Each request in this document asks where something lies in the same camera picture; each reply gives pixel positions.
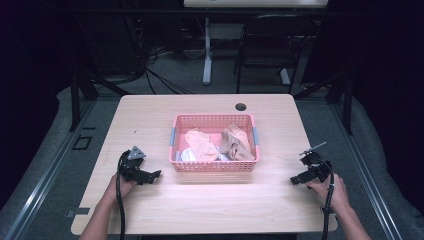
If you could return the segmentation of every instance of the chair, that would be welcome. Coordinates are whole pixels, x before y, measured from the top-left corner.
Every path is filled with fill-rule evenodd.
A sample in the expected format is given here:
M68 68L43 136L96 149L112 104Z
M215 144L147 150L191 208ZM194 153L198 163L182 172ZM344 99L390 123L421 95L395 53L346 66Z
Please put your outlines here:
M303 15L263 14L248 20L240 36L237 71L237 93L240 93L241 70L275 68L277 74L293 69L288 93L291 93L301 50L314 30L314 22Z

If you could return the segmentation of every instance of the wire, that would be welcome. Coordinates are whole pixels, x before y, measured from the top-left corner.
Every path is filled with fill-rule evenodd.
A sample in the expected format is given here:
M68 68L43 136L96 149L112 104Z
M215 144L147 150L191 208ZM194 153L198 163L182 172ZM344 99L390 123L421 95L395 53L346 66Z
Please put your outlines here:
M220 45L223 42L226 42L226 41L225 40L219 40L217 43L215 43L213 46L211 46L211 49L217 47L218 45ZM187 53L187 52L194 52L194 51L202 51L202 52L199 53L196 56L191 56L190 54ZM201 57L203 55L203 53L205 53L205 51L206 51L206 48L203 48L203 49L190 49L190 50L186 49L186 50L184 50L184 55L186 57L188 57L188 58L195 59L195 58Z
M152 90L153 94L156 94L155 90L153 89L152 83L150 82L149 74L146 71L146 78L147 82L149 83L150 90Z
M125 211L124 211L124 204L122 203L122 197L121 197L121 171L120 166L122 163L122 160L125 156L127 156L129 151L126 151L122 153L121 157L118 161L118 167L116 170L116 199L118 200L119 205L119 212L121 214L121 234L120 239L124 240L125 238Z
M334 173L332 168L325 162L323 161L323 163L328 167L328 169L330 169L330 185L328 187L328 194L327 194L327 198L325 200L325 206L324 206L324 227L322 230L322 240L327 239L328 236L328 220L329 220L329 216L330 216L330 205L331 205L331 198L333 196L333 191L334 191Z
M148 64L153 65L155 64L156 60L158 60L158 49L153 47L153 54L150 54Z
M180 94L179 92L177 92L176 90L174 90L173 88L176 88L177 90L181 91L181 93L183 94L193 94L193 92L190 92L189 90L186 90L180 86L178 86L177 84L159 76L157 73L153 72L152 70L146 68L146 74L147 72L151 73L154 77L156 77L158 80L160 80L162 82L163 85L165 85L165 87L167 87L169 90L171 90L173 93L175 94Z
M202 31L203 37L206 37L205 31L203 30L202 24L200 24L199 18L196 18L196 21L200 31ZM202 51L202 52L196 56L190 56L190 54L187 54L188 51ZM203 49L199 49L199 50L184 50L183 52L184 52L184 55L186 55L188 58L195 59L202 56L205 51L206 51L206 48L204 47Z

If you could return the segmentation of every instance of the gray carpet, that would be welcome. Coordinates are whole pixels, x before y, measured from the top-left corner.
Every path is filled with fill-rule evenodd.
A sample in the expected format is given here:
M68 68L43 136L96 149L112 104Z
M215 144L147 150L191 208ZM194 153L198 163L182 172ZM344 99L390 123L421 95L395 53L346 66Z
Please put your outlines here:
M235 93L236 78L232 74L234 67L234 55L232 54L219 50L214 52L212 83L209 86L202 84L203 56L193 59L184 55L163 54L154 64L149 66L149 69L193 93ZM249 78L248 81L256 81L255 78L261 80L260 78L263 77L275 81L272 74L256 71L244 72L244 76ZM149 77L157 94L173 94L172 91L164 87L162 82L151 75ZM119 86L135 94L152 94L145 75L136 81ZM19 219L19 214L22 213L25 203L37 187L39 180L43 178L46 169L52 166L57 159L57 154L64 145L66 151L64 151L63 156L61 155L63 161L58 166L58 174L53 177L53 184L47 187L47 195L41 199L42 204L34 210L34 217L27 220L27 227L21 230L19 236L23 239L40 240L77 238L70 232L73 218L66 215L69 215L68 210L77 208L81 201L119 101L119 97L105 87L97 86L97 89L100 93L97 102L86 102L84 98L81 98L87 114L79 129L74 133L68 132L71 126L70 90L65 89L58 94L61 105L51 130L20 185L0 213L1 239L4 239L8 233L10 234L10 229L16 228L13 224ZM300 85L296 83L294 91L298 92L301 89ZM242 88L243 93L285 93L286 91L287 87ZM322 98L324 94L325 91L317 92L308 99L296 102L310 144L317 145L324 141L327 142L326 145L319 148L319 152L325 159L333 163L335 171L345 179L351 204L358 212L366 230L373 239L388 239L370 200L370 195L364 189L364 182L361 181L359 176L360 173L351 146L346 140L344 130L338 124L340 121L337 115L339 108L327 105ZM403 239L424 239L423 217L402 197L396 184L385 171L384 152L379 138L366 112L356 101L353 104L352 130L354 132L353 140L360 149L400 235ZM73 147L79 148L86 145L82 141L77 141L78 137L91 138L86 150L72 150ZM72 141L69 144L64 144L69 139L72 139ZM270 237L280 239L281 236L239 236L239 239L270 239ZM128 239L135 238L135 236L128 236ZM174 238L195 239L196 236L168 236L166 239ZM297 236L297 239L300 240L320 238L321 233L298 234ZM336 231L331 232L328 239L344 239L341 228L339 227Z

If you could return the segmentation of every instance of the hand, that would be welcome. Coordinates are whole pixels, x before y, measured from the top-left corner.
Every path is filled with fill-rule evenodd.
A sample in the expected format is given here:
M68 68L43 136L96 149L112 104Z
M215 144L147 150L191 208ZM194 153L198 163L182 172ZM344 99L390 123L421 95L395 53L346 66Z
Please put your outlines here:
M331 176L321 183L317 180L305 183L306 186L314 189L321 199L325 202L330 186ZM371 239L368 233L362 226L355 210L350 206L349 196L347 195L346 185L339 175L334 174L334 190L331 198L331 208L337 214L337 219L340 221L346 239Z
M124 198L128 195L128 193L133 189L135 185L137 185L136 181L127 181L124 177L120 176L120 190L121 197ZM116 174L112 176L110 179L109 185L107 186L105 193L103 195L103 199L108 200L116 200Z
M306 186L314 189L320 198L325 202L330 186L331 176L321 183L318 179L305 183ZM334 174L334 190L331 198L331 208L337 213L343 209L350 207L349 196L347 194L346 185L339 175Z

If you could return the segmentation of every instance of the chair leg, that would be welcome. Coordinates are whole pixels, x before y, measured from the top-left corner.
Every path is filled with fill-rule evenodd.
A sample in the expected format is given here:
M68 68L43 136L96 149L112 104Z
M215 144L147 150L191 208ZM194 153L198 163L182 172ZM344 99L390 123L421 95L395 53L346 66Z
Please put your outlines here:
M236 74L237 66L238 66L238 58L236 59L236 64L234 65L233 74Z
M240 93L240 78L241 78L241 64L240 63L238 63L237 64L237 68L238 68L238 70L237 70L237 94L239 94Z
M294 80L296 79L296 72L297 72L297 65L294 67L293 73L291 75L288 94L291 94L291 91L293 89Z

